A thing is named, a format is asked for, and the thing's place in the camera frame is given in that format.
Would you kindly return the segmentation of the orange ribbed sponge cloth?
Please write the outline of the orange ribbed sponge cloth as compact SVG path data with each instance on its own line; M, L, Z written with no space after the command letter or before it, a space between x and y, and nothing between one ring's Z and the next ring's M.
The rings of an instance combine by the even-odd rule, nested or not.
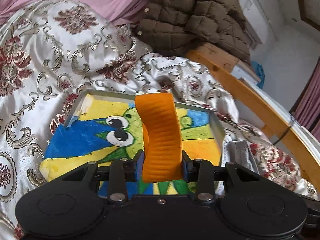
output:
M173 96L169 93L138 95L135 107L143 125L143 181L181 179L182 136Z

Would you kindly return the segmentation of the white grey cloth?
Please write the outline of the white grey cloth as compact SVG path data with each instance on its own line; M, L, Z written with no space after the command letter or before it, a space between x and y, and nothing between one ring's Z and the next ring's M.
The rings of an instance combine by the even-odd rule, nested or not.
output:
M224 137L219 166L225 167L227 162L237 163L259 174L257 164L246 140L233 140L229 135Z

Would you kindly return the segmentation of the grey tray with colourful drawing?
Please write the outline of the grey tray with colourful drawing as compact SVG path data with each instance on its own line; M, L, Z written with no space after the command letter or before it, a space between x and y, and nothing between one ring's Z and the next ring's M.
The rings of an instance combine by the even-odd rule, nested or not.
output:
M204 159L217 165L221 153L209 126L209 114L178 108L182 150L190 159ZM40 165L47 181L90 161L108 166L113 160L134 158L144 150L143 125L135 102L92 99L86 113L71 126L54 132Z

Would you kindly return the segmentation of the blue bag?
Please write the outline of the blue bag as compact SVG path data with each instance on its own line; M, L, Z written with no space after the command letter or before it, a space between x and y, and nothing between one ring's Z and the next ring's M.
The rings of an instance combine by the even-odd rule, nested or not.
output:
M257 77L259 77L260 81L257 83L257 86L260 89L263 89L264 86L264 82L265 82L265 73L264 73L264 69L263 66L255 61L251 62L251 65L254 69L255 74L257 75Z

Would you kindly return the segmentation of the maroon curtain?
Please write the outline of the maroon curtain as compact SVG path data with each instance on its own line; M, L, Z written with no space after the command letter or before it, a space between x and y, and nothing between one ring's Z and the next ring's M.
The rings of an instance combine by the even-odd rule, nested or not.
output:
M291 111L298 123L319 140L319 60Z

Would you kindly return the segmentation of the floral satin bedspread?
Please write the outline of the floral satin bedspread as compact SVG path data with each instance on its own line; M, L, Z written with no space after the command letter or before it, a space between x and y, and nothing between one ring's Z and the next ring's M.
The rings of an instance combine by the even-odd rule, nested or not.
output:
M40 171L47 147L86 89L171 93L177 101L212 109L227 135L247 141L260 175L318 197L288 154L239 121L231 94L206 66L153 53L129 27L108 23L86 4L40 0L1 25L1 239L22 238L16 204L49 182Z

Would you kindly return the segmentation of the white air conditioner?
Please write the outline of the white air conditioner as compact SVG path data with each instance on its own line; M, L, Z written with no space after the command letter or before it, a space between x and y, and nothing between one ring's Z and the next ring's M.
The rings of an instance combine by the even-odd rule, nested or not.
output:
M268 25L252 0L246 0L242 13L246 18L245 37L248 47L254 50L257 45L265 44L268 38Z

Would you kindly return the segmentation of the brown quilted jacket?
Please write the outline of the brown quilted jacket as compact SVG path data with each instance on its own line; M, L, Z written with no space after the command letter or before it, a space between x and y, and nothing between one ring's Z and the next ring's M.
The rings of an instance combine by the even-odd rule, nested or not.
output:
M245 28L239 0L148 0L135 33L163 56L208 42L250 63Z

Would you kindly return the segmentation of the wooden bed frame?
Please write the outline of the wooden bed frame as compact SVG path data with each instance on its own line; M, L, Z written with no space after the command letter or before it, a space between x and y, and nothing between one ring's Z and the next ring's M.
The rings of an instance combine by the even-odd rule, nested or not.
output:
M298 122L264 91L245 78L237 79L231 70L240 61L216 46L205 43L187 52L186 58L204 64L212 76L228 90L233 98L241 101L263 123L262 131L276 135L294 155L302 170L302 177L319 191L319 143L307 135Z

